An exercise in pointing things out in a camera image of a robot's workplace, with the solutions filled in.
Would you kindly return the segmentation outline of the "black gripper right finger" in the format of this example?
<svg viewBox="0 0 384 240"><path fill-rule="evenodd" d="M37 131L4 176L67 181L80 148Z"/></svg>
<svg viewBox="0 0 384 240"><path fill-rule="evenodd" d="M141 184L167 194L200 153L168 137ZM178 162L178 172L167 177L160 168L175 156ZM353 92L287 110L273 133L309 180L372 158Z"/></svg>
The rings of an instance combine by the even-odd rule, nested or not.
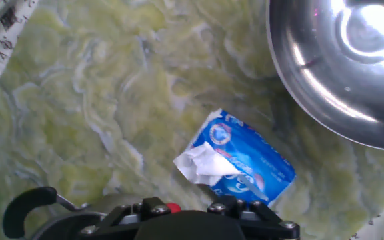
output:
<svg viewBox="0 0 384 240"><path fill-rule="evenodd" d="M233 220L246 239L298 240L301 238L300 225L282 220L264 202L246 202L232 195L220 196L207 208L208 213L221 215Z"/></svg>

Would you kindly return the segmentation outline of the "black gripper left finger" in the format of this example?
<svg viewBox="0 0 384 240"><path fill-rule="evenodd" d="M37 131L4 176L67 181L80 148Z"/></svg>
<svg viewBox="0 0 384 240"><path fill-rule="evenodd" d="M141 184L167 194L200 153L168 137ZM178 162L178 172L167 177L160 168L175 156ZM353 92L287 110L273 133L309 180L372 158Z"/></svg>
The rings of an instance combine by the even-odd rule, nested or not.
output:
<svg viewBox="0 0 384 240"><path fill-rule="evenodd" d="M82 229L78 233L78 239L134 239L143 222L169 214L171 208L160 198L144 198L132 205L116 206L100 222Z"/></svg>

